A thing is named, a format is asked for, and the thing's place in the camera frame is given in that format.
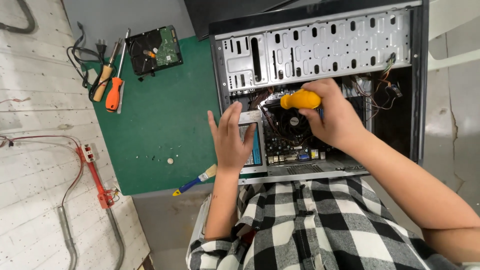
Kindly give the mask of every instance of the power cord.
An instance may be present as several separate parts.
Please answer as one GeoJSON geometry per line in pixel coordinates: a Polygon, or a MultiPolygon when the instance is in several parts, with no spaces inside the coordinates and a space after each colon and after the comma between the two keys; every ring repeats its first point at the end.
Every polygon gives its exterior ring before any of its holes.
{"type": "Polygon", "coordinates": [[[87,88],[87,89],[90,87],[90,89],[88,90],[88,99],[91,102],[94,102],[93,97],[95,95],[96,90],[98,89],[98,86],[103,84],[104,82],[109,81],[115,75],[117,67],[114,65],[113,66],[113,71],[112,71],[110,77],[105,79],[104,81],[100,82],[100,77],[102,76],[102,72],[103,72],[103,66],[105,65],[104,58],[105,58],[105,51],[107,50],[107,46],[103,43],[103,41],[99,40],[97,43],[95,43],[97,52],[95,52],[91,49],[80,47],[79,45],[85,37],[85,30],[84,30],[84,26],[80,22],[77,22],[77,25],[78,25],[78,28],[80,28],[80,30],[82,31],[82,35],[75,41],[73,46],[70,46],[70,47],[67,48],[67,57],[70,60],[70,62],[72,63],[72,65],[75,68],[75,70],[77,71],[77,73],[82,78],[82,87],[87,88]],[[77,57],[77,55],[75,54],[76,52],[92,55],[96,59],[95,60],[81,59],[81,58],[77,57]],[[77,67],[77,65],[75,65],[73,63],[73,60],[70,57],[70,54],[72,54],[73,58],[75,59],[75,62],[77,62],[77,64],[80,65],[80,68],[85,70],[85,75],[77,67]],[[87,66],[85,65],[85,63],[87,63],[87,62],[95,62],[95,63],[100,64],[100,72],[98,73],[98,75],[97,75],[95,81],[93,82],[93,84],[88,83],[88,75],[89,74],[88,74],[87,66]]]}

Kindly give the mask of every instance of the small connector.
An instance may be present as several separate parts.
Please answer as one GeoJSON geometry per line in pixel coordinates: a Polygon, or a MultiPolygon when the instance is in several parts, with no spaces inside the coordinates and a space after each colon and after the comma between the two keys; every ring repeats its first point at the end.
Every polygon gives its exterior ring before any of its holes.
{"type": "Polygon", "coordinates": [[[95,45],[96,45],[96,50],[98,51],[98,54],[105,55],[105,51],[107,50],[107,46],[105,45],[105,40],[98,39],[95,45]]]}

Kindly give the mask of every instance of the open computer case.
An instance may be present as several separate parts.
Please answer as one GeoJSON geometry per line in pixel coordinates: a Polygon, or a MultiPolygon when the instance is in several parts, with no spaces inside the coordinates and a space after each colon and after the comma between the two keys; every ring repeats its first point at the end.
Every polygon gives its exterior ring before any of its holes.
{"type": "Polygon", "coordinates": [[[329,77],[369,131],[421,165],[428,4],[328,0],[211,23],[220,110],[240,101],[240,133],[257,123],[239,184],[369,174],[312,136],[298,110],[279,106],[304,82],[329,77]]]}

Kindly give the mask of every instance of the red wire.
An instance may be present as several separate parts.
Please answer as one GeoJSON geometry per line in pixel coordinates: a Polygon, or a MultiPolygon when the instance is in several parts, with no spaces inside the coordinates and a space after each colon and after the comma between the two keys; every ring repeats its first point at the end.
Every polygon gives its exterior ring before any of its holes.
{"type": "MultiPolygon", "coordinates": [[[[15,140],[21,140],[21,139],[44,138],[44,137],[64,137],[64,138],[67,138],[67,139],[72,140],[72,141],[75,143],[75,145],[77,146],[76,149],[79,149],[79,148],[80,148],[80,146],[79,146],[79,143],[80,143],[80,142],[77,143],[77,141],[75,141],[75,139],[73,139],[72,137],[63,136],[63,135],[26,136],[26,137],[18,137],[18,138],[13,138],[13,139],[9,139],[9,138],[7,138],[7,137],[5,137],[5,136],[0,136],[0,137],[3,138],[3,139],[5,139],[5,140],[7,140],[7,141],[9,141],[9,142],[13,142],[13,141],[15,141],[15,140]]],[[[78,179],[80,179],[80,176],[82,176],[82,172],[83,172],[83,169],[84,169],[84,167],[83,167],[83,162],[82,162],[82,156],[80,156],[80,153],[78,153],[77,151],[74,151],[74,152],[77,154],[78,158],[80,159],[80,171],[78,172],[78,175],[77,175],[77,177],[75,178],[75,180],[72,182],[72,184],[68,187],[67,191],[66,191],[65,194],[63,195],[63,199],[61,200],[61,205],[62,205],[62,206],[63,206],[63,203],[64,203],[64,201],[65,201],[65,198],[66,198],[66,196],[67,196],[68,191],[70,191],[70,189],[75,185],[75,183],[78,181],[78,179]]]]}

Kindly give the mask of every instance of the white chair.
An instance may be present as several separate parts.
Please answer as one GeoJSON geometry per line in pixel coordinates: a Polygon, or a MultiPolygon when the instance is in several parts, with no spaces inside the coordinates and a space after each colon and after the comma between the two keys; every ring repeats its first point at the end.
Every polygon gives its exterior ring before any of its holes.
{"type": "MultiPolygon", "coordinates": [[[[430,2],[428,40],[480,16],[480,0],[435,0],[430,2]]],[[[428,53],[428,70],[441,69],[480,59],[480,49],[437,60],[428,53]]]]}

